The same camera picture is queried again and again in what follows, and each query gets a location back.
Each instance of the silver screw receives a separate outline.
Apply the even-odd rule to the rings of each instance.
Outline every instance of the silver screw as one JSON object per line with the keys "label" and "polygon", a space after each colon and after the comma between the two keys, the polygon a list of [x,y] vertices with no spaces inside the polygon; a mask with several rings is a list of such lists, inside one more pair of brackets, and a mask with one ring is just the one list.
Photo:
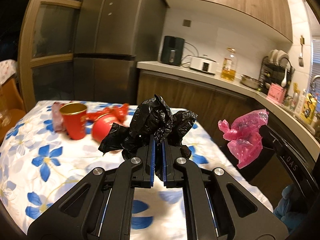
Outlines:
{"label": "silver screw", "polygon": [[221,175],[224,174],[224,170],[221,169],[221,168],[216,168],[216,169],[214,170],[214,173],[217,174],[218,176],[221,176]]}
{"label": "silver screw", "polygon": [[183,157],[179,157],[177,159],[177,163],[179,163],[179,164],[185,164],[186,162],[187,162],[187,160],[185,158],[183,158]]}
{"label": "silver screw", "polygon": [[102,173],[102,169],[101,168],[95,168],[94,170],[93,170],[93,174],[94,175],[100,175]]}
{"label": "silver screw", "polygon": [[131,159],[131,163],[133,163],[133,164],[138,164],[140,162],[141,162],[141,159],[139,157],[133,157]]}

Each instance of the stainless steel refrigerator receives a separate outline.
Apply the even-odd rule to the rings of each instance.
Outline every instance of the stainless steel refrigerator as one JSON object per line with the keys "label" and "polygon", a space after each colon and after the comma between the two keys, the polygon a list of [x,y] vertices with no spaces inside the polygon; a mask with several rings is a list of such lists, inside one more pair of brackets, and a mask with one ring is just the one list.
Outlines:
{"label": "stainless steel refrigerator", "polygon": [[74,48],[76,100],[136,104],[138,61],[156,61],[164,0],[83,0]]}

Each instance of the kitchen counter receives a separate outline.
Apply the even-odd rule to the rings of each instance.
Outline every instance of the kitchen counter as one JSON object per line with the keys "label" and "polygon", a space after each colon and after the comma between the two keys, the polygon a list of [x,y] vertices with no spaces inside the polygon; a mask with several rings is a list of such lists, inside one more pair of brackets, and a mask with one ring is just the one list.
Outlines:
{"label": "kitchen counter", "polygon": [[279,118],[298,137],[315,161],[318,159],[320,153],[320,144],[303,127],[303,125],[301,125],[296,119],[294,119],[278,105],[267,100],[267,96],[265,94],[240,84],[239,80],[231,82],[221,78],[219,75],[212,76],[182,66],[171,66],[154,61],[138,62],[137,68],[207,83],[237,92],[250,98],[254,98],[260,104],[265,106],[270,112],[272,112],[277,118]]}

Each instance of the hanging utensil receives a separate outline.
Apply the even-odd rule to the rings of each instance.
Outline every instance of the hanging utensil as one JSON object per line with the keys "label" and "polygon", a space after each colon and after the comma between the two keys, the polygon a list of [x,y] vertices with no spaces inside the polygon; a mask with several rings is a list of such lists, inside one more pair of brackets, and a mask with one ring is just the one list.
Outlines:
{"label": "hanging utensil", "polygon": [[287,67],[285,67],[285,71],[284,71],[284,78],[281,82],[281,86],[284,88],[287,84]]}
{"label": "hanging utensil", "polygon": [[304,37],[301,35],[300,37],[300,44],[301,44],[301,53],[300,53],[300,57],[299,57],[299,66],[303,67],[303,45],[304,45]]}

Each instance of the bottle label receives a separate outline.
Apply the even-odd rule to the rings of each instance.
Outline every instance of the bottle label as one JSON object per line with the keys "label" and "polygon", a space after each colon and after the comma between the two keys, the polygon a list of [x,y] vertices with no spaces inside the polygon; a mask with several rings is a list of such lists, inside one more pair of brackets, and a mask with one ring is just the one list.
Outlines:
{"label": "bottle label", "polygon": [[225,58],[223,61],[223,69],[230,70],[232,65],[232,60]]}

